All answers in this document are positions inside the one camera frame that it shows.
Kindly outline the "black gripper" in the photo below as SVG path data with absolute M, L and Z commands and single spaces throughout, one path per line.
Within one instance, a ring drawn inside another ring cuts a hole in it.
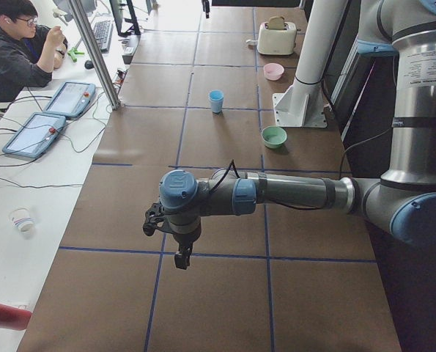
M 193 243 L 199 239 L 202 233 L 201 220 L 195 219 L 188 224 L 169 221 L 169 226 L 174 240 L 178 243 L 178 250 L 174 255 L 174 264 L 176 268 L 186 270 L 190 265 Z

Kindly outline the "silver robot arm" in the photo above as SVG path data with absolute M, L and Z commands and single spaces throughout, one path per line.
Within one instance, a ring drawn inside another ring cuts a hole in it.
M 204 216 L 253 213 L 273 202 L 300 210 L 339 208 L 363 216 L 414 245 L 436 243 L 436 1 L 363 1 L 358 52 L 399 58 L 390 166 L 377 179 L 293 177 L 238 172 L 234 166 L 196 179 L 165 174 L 143 231 L 178 242 L 175 265 L 190 264 Z

